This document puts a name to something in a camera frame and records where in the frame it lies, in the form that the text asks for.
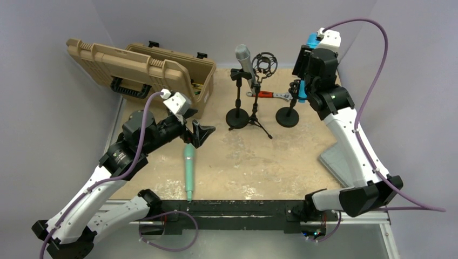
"open toolbox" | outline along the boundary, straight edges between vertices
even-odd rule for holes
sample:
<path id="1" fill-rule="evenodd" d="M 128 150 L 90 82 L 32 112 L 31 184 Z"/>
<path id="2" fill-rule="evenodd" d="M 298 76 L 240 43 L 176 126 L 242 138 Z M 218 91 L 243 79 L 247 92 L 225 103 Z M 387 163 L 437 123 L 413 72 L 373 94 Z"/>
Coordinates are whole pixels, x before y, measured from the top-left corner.
<path id="1" fill-rule="evenodd" d="M 198 110 L 194 117 L 200 119 L 213 92 L 216 64 L 202 53 L 193 57 L 142 44 L 131 44 L 123 50 L 75 38 L 66 44 L 70 56 L 97 84 L 127 100 L 144 104 L 150 95 L 165 88 L 186 95 L 191 107 Z M 166 109 L 162 101 L 156 98 L 151 105 Z"/>

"sticker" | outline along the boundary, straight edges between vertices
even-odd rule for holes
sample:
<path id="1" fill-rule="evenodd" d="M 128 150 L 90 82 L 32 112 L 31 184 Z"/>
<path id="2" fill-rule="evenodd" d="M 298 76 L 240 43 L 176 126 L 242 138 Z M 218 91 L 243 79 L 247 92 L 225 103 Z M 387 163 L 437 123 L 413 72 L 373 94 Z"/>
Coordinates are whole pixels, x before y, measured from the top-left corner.
<path id="1" fill-rule="evenodd" d="M 207 99 L 208 99 L 208 95 L 210 94 L 210 92 L 207 92 L 207 94 L 205 95 L 205 98 L 204 98 L 204 104 L 207 103 Z"/>

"blue device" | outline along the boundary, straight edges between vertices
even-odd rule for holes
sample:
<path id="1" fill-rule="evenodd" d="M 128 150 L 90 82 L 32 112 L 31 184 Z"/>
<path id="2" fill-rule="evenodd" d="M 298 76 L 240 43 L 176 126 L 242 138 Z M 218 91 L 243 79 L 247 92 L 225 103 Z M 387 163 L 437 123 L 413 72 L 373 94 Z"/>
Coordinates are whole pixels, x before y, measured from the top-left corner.
<path id="1" fill-rule="evenodd" d="M 314 49 L 316 46 L 318 46 L 318 43 L 320 43 L 316 39 L 317 33 L 312 33 L 310 36 L 308 36 L 308 40 L 306 45 L 309 46 L 310 48 Z M 305 94 L 305 82 L 301 80 L 300 86 L 299 86 L 299 97 L 300 98 L 307 98 L 307 95 Z M 299 99 L 300 103 L 305 103 L 305 100 Z"/>

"wooden table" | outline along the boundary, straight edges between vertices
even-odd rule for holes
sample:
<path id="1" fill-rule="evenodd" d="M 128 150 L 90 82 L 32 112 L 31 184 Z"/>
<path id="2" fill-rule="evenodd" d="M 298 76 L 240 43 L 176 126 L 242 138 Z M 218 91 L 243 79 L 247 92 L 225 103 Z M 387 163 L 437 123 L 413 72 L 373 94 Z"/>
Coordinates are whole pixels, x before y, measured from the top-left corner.
<path id="1" fill-rule="evenodd" d="M 275 113 L 289 103 L 282 99 L 259 99 L 258 119 L 273 136 L 272 140 L 253 125 L 228 131 L 226 113 L 234 108 L 237 96 L 229 73 L 229 69 L 216 70 L 213 94 L 199 120 L 202 125 L 215 126 L 217 130 L 196 150 L 193 198 L 303 199 L 305 194 L 318 189 L 340 188 L 318 161 L 318 156 L 335 143 L 334 136 L 308 103 L 298 103 L 295 107 L 299 123 L 293 128 L 284 128 L 276 122 Z M 271 78 L 265 79 L 261 90 L 287 92 L 294 79 L 290 69 L 278 69 Z M 251 114 L 254 98 L 246 95 L 249 88 L 245 80 L 241 89 L 241 107 Z M 121 122 L 141 109 L 142 105 L 127 102 Z M 157 121 L 166 116 L 163 110 L 151 108 L 151 111 Z M 183 148 L 183 141 L 175 139 L 151 153 L 149 164 L 112 199 L 131 199 L 146 188 L 161 199 L 186 199 Z"/>

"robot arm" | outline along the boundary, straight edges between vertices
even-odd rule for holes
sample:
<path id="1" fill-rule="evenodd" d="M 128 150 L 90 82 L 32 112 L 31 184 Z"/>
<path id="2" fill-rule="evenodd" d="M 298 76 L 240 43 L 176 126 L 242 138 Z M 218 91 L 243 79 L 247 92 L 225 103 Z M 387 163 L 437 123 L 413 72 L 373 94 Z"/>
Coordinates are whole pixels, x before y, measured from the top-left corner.
<path id="1" fill-rule="evenodd" d="M 353 178 L 353 187 L 336 190 L 319 190 L 305 196 L 304 213 L 317 214 L 324 210 L 344 211 L 351 217 L 388 204 L 395 192 L 373 171 L 355 134 L 356 109 L 348 91 L 335 84 L 338 66 L 337 55 L 340 35 L 336 31 L 316 34 L 317 45 L 307 45 L 301 51 L 293 74 L 305 81 L 307 100 L 319 118 L 331 130 Z M 403 183 L 399 176 L 390 176 L 373 151 L 364 131 L 357 125 L 357 131 L 377 169 L 398 189 Z"/>
<path id="2" fill-rule="evenodd" d="M 95 243 L 119 227 L 150 214 L 160 213 L 161 204 L 156 204 L 160 200 L 159 197 L 147 189 L 142 190 L 138 197 L 126 204 L 102 215 L 95 215 L 106 200 L 146 166 L 148 163 L 146 157 L 149 153 L 177 137 L 182 138 L 184 143 L 191 143 L 198 148 L 215 131 L 214 127 L 201 126 L 196 120 L 193 120 L 193 132 L 191 132 L 186 127 L 186 119 L 193 116 L 197 110 L 190 109 L 190 100 L 181 93 L 171 93 L 168 90 L 162 92 L 162 97 L 166 99 L 164 104 L 169 109 L 169 116 L 156 124 L 153 114 L 147 111 L 142 152 L 132 172 L 122 180 L 105 182 L 92 191 L 88 191 L 88 188 L 95 182 L 116 178 L 130 168 L 139 144 L 142 111 L 133 112 L 129 116 L 129 120 L 122 126 L 123 131 L 117 141 L 110 145 L 87 183 L 65 208 L 53 218 L 37 221 L 33 225 L 32 230 L 37 237 L 45 240 L 45 237 L 55 228 L 62 214 L 74 201 L 80 199 L 83 193 L 86 193 L 53 232 L 48 246 L 48 252 L 52 258 L 74 258 L 75 255 L 79 255 L 78 258 L 84 258 Z"/>

